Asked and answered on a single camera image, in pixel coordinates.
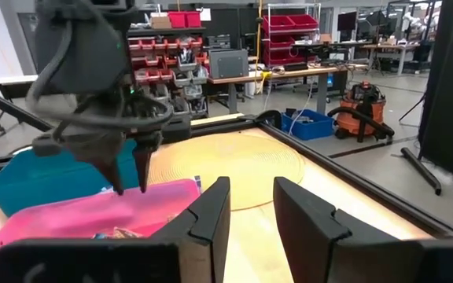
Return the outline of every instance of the blue bin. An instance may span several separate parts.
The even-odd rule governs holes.
[[[138,187],[129,140],[117,157],[125,189]],[[111,186],[91,165],[75,161],[63,150],[56,156],[37,157],[31,150],[17,154],[0,171],[0,208],[6,216],[40,204],[100,193]]]
[[[333,134],[333,118],[324,116],[309,109],[304,109],[300,117],[308,117],[314,122],[302,123],[296,121],[291,130],[292,134],[304,141],[308,141],[313,138],[324,138],[329,137]],[[282,113],[282,130],[289,133],[289,128],[293,123],[293,119]]]

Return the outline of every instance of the gray floor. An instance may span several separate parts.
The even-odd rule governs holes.
[[[443,194],[437,197],[431,186],[410,166],[410,164],[399,158],[400,149],[408,147],[417,153],[418,143],[416,136],[422,107],[417,107],[404,120],[404,126],[398,119],[415,103],[417,103],[425,90],[428,74],[402,75],[397,77],[393,74],[372,73],[364,75],[355,73],[352,81],[360,82],[364,79],[376,84],[382,93],[387,97],[388,103],[385,107],[385,122],[396,132],[391,145],[385,145],[385,141],[376,141],[374,138],[367,138],[363,143],[358,143],[354,138],[338,140],[335,137],[320,138],[306,141],[313,149],[332,157],[336,162],[346,166],[354,172],[361,174],[373,182],[384,186],[400,197],[409,200],[412,204],[435,215],[437,218],[453,225],[453,175],[427,164],[443,186]],[[292,86],[280,86],[273,91],[270,97],[257,95],[254,99],[247,99],[245,103],[238,103],[238,111],[244,114],[256,114],[263,111],[265,102],[267,109],[284,110],[285,108],[302,108],[307,100],[307,94],[303,91],[293,93]],[[49,103],[57,107],[70,108],[70,100],[64,97],[49,98]],[[25,108],[22,99],[15,100],[15,103]],[[338,98],[332,99],[327,109],[337,107]],[[308,102],[306,108],[315,109],[316,98]],[[221,116],[228,114],[228,109],[217,102],[209,105],[210,116]],[[5,115],[2,120],[5,128],[10,129],[9,133],[0,137],[0,156],[10,153],[13,149],[27,145],[40,132],[25,124],[18,124],[17,121]],[[382,144],[380,148],[365,149],[369,146]]]

